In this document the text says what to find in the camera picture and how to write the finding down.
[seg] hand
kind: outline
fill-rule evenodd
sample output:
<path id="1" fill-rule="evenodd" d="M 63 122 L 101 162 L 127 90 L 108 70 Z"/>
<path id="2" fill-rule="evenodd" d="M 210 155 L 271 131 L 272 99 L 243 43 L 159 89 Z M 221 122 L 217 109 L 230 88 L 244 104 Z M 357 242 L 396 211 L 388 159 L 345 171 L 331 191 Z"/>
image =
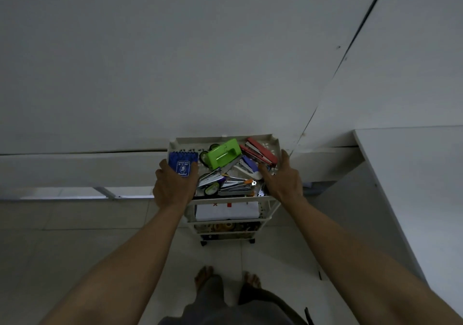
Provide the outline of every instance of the hand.
<path id="1" fill-rule="evenodd" d="M 159 209 L 178 209 L 183 212 L 190 203 L 198 184 L 198 163 L 192 162 L 187 177 L 178 175 L 163 159 L 156 170 L 153 188 L 154 201 Z"/>
<path id="2" fill-rule="evenodd" d="M 285 207 L 291 201 L 303 197 L 302 181 L 299 172 L 290 167 L 289 156 L 284 149 L 281 150 L 281 163 L 276 175 L 270 175 L 263 164 L 259 164 L 259 172 L 262 174 L 270 194 Z"/>

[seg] foot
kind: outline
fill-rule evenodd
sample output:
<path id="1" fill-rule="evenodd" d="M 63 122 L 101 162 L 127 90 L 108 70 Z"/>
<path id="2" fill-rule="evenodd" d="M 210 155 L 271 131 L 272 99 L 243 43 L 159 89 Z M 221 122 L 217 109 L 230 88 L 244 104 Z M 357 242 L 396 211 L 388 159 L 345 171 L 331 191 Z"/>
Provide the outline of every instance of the foot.
<path id="1" fill-rule="evenodd" d="M 214 275 L 213 267 L 202 267 L 198 272 L 198 275 L 194 278 L 194 285 L 196 286 L 196 293 L 200 292 L 201 287 L 204 286 L 205 282 Z"/>
<path id="2" fill-rule="evenodd" d="M 245 283 L 250 284 L 254 288 L 262 288 L 259 276 L 257 276 L 256 274 L 251 275 L 247 271 L 245 273 Z"/>

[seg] forearm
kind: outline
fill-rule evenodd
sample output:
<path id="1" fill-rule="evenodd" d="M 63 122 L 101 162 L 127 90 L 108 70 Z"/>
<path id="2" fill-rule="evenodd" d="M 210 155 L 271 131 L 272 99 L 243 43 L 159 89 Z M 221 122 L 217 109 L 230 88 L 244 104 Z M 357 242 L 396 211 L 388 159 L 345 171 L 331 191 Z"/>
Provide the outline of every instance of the forearm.
<path id="1" fill-rule="evenodd" d="M 461 318 L 386 254 L 362 244 L 306 199 L 284 204 L 317 261 L 361 324 L 430 324 Z"/>
<path id="2" fill-rule="evenodd" d="M 95 265 L 43 324 L 137 324 L 164 268 L 182 215 L 165 209 Z"/>

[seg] left hand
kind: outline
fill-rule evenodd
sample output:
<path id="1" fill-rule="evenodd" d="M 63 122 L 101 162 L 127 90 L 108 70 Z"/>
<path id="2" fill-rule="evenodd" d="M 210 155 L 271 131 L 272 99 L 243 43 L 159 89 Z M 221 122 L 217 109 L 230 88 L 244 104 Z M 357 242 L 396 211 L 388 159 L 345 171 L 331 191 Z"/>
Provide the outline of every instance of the left hand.
<path id="1" fill-rule="evenodd" d="M 154 201 L 159 209 L 178 209 L 183 212 L 190 203 L 198 184 L 198 163 L 192 162 L 187 177 L 178 175 L 163 159 L 156 170 L 153 188 Z"/>

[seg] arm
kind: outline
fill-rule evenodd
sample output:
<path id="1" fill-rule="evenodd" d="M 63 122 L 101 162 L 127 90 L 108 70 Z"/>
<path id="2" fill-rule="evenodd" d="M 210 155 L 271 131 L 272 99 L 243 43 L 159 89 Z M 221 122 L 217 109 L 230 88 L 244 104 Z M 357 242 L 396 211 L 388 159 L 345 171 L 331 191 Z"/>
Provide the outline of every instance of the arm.
<path id="1" fill-rule="evenodd" d="M 130 240 L 96 264 L 42 320 L 42 325 L 138 324 L 161 276 L 170 244 L 198 181 L 161 161 L 153 193 L 159 212 Z"/>
<path id="2" fill-rule="evenodd" d="M 311 206 L 285 151 L 277 175 L 270 176 L 264 167 L 259 171 L 360 324 L 463 325 L 457 313 L 402 265 L 360 243 Z"/>

